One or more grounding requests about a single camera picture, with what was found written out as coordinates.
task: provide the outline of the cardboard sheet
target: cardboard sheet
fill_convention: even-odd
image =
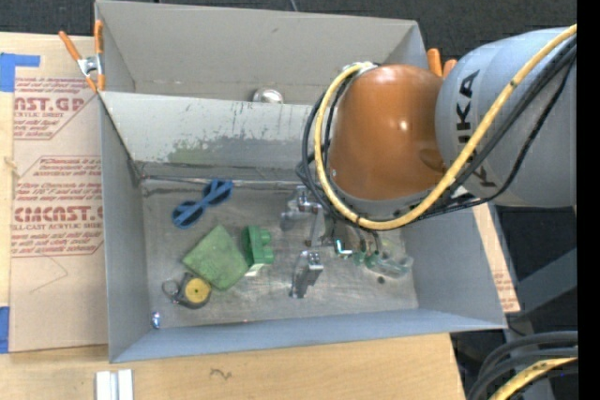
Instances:
[[[9,350],[105,343],[98,99],[58,36],[2,34],[0,52],[40,58],[10,95]]]

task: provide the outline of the blue marking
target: blue marking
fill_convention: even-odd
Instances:
[[[15,71],[17,67],[39,67],[39,61],[39,55],[0,53],[0,92],[15,91]]]

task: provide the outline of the yellow tape measure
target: yellow tape measure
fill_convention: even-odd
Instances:
[[[184,285],[184,297],[192,304],[204,304],[210,295],[210,285],[199,277],[188,280]]]
[[[188,308],[200,308],[210,299],[212,288],[210,284],[190,273],[184,274],[181,285],[173,280],[168,280],[162,285],[163,291],[171,297],[175,304]]]

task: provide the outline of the green sponge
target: green sponge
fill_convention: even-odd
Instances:
[[[183,262],[194,274],[219,290],[233,286],[248,271],[244,256],[222,225],[217,225],[203,237]]]

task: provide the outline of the yellow cable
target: yellow cable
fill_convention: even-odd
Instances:
[[[469,141],[465,144],[464,148],[462,149],[460,154],[458,154],[454,163],[450,166],[446,174],[442,177],[442,179],[435,186],[435,188],[429,193],[429,195],[427,195],[421,201],[421,203],[419,203],[419,205],[417,205],[410,212],[392,220],[376,221],[368,220],[364,217],[361,217],[356,212],[353,212],[347,205],[345,205],[339,199],[336,192],[327,180],[321,151],[321,137],[323,131],[323,117],[325,115],[325,111],[327,109],[327,106],[329,105],[331,97],[333,96],[337,88],[354,72],[360,70],[363,67],[371,67],[372,64],[370,62],[357,64],[341,72],[332,81],[331,85],[325,91],[321,106],[317,111],[314,132],[315,168],[317,171],[319,182],[321,182],[322,189],[325,192],[327,198],[332,202],[334,207],[342,215],[344,215],[346,218],[365,229],[397,229],[398,227],[402,227],[403,225],[406,225],[415,220],[415,218],[423,214],[433,204],[433,202],[435,202],[440,197],[440,195],[444,192],[446,188],[448,188],[448,186],[455,182],[456,176],[459,173],[460,169],[462,169],[463,166],[467,163],[467,161],[473,154],[473,151],[479,144],[479,141],[484,137],[484,135],[488,131],[496,115],[498,115],[498,112],[500,111],[502,106],[506,103],[508,98],[512,95],[512,93],[523,81],[523,79],[525,79],[525,77],[527,77],[527,75],[535,68],[535,66],[537,66],[544,59],[544,57],[546,57],[557,45],[564,42],[566,39],[572,37],[577,32],[577,29],[577,24],[574,24],[569,28],[563,30],[560,34],[558,34],[555,38],[548,42],[536,55],[534,55],[529,61],[525,63],[525,65],[517,72],[515,77],[513,77],[513,79],[500,92],[500,94],[487,111],[486,115],[482,119],[477,129],[473,132]]]
[[[564,357],[560,359],[540,360],[510,378],[488,400],[506,400],[546,372],[576,359],[577,357]]]

